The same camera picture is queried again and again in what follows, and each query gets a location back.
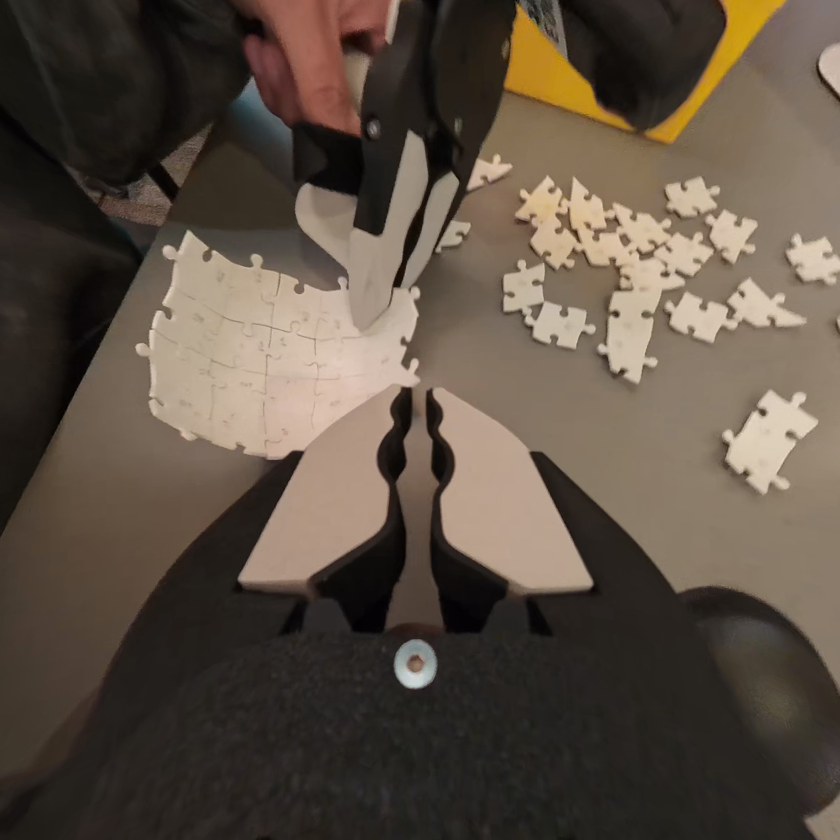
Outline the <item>yellow box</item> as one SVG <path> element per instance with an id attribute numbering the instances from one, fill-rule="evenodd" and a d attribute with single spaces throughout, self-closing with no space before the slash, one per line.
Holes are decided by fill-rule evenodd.
<path id="1" fill-rule="evenodd" d="M 506 88 L 670 144 L 783 5 L 520 2 Z"/>

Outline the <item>partly built puzzle ball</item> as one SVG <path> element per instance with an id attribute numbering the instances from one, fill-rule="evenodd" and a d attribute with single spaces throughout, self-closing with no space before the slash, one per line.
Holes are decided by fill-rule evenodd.
<path id="1" fill-rule="evenodd" d="M 302 285 L 263 266 L 227 259 L 190 230 L 165 245 L 171 284 L 146 343 L 153 417 L 187 440 L 282 459 L 387 388 L 412 388 L 406 362 L 417 288 L 397 289 L 367 331 L 350 315 L 348 282 Z"/>

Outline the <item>person's left forearm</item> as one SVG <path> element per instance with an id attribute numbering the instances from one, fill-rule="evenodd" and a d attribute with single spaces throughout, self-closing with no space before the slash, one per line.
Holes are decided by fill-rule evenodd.
<path id="1" fill-rule="evenodd" d="M 110 186 L 137 181 L 245 87 L 223 1 L 2 1 L 2 119 Z"/>

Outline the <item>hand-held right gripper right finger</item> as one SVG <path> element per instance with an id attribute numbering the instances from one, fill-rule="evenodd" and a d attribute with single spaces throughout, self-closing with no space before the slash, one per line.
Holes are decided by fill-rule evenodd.
<path id="1" fill-rule="evenodd" d="M 477 633 L 513 597 L 578 595 L 594 580 L 532 451 L 442 387 L 426 394 L 437 479 L 430 564 L 447 630 Z"/>

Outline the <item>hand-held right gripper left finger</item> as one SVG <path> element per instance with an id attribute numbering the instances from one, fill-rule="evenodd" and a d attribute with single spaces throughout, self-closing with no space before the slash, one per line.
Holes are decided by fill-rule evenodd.
<path id="1" fill-rule="evenodd" d="M 303 452 L 238 576 L 246 591 L 338 603 L 380 631 L 406 559 L 396 483 L 406 466 L 411 389 L 386 387 Z"/>

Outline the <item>group of puzzle pieces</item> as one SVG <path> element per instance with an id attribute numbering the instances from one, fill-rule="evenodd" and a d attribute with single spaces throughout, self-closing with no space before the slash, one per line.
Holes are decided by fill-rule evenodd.
<path id="1" fill-rule="evenodd" d="M 501 309 L 521 316 L 534 342 L 576 350 L 583 335 L 594 335 L 587 311 L 545 297 L 546 271 L 571 271 L 575 257 L 592 268 L 617 273 L 617 289 L 609 297 L 605 337 L 596 352 L 609 371 L 637 385 L 658 361 L 649 353 L 655 315 L 662 310 L 668 327 L 687 338 L 714 344 L 723 330 L 746 324 L 753 329 L 796 329 L 806 316 L 786 307 L 785 294 L 765 291 L 753 278 L 741 280 L 725 301 L 705 300 L 687 290 L 713 257 L 728 266 L 752 256 L 752 236 L 758 221 L 718 208 L 719 185 L 698 175 L 664 187 L 666 217 L 634 211 L 603 200 L 574 176 L 570 191 L 546 175 L 519 191 L 516 221 L 531 228 L 529 246 L 537 258 L 520 259 L 501 279 Z M 674 219 L 696 220 L 704 226 L 691 235 L 672 230 Z M 794 234 L 784 251 L 794 278 L 803 284 L 838 284 L 838 248 L 828 237 L 806 240 Z M 788 490 L 781 474 L 795 447 L 818 421 L 804 409 L 805 395 L 783 397 L 773 390 L 737 430 L 726 429 L 724 465 L 761 495 L 771 488 Z"/>

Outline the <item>black round puzzle stand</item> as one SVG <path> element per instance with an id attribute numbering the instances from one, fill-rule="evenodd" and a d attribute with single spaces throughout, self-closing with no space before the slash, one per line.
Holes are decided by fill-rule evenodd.
<path id="1" fill-rule="evenodd" d="M 811 640 L 747 592 L 702 586 L 679 599 L 802 815 L 824 812 L 839 792 L 839 693 Z"/>

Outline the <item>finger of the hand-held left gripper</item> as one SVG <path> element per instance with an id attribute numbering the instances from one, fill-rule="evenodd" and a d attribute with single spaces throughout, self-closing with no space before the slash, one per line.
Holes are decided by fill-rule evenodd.
<path id="1" fill-rule="evenodd" d="M 459 189 L 453 172 L 433 184 L 423 203 L 427 173 L 420 167 L 401 167 L 395 184 L 395 269 L 394 288 L 410 288 L 424 272 L 447 222 L 448 212 Z"/>
<path id="2" fill-rule="evenodd" d="M 296 219 L 346 270 L 350 314 L 368 329 L 389 308 L 410 228 L 427 189 L 424 140 L 397 143 L 340 131 L 296 132 Z"/>

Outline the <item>person's left hand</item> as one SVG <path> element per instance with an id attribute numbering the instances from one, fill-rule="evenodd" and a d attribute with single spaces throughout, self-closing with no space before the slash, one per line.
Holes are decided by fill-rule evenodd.
<path id="1" fill-rule="evenodd" d="M 388 1 L 237 1 L 262 36 L 244 52 L 266 108 L 288 128 L 310 123 L 359 136 L 361 123 L 345 76 L 343 46 L 373 55 L 385 43 Z"/>

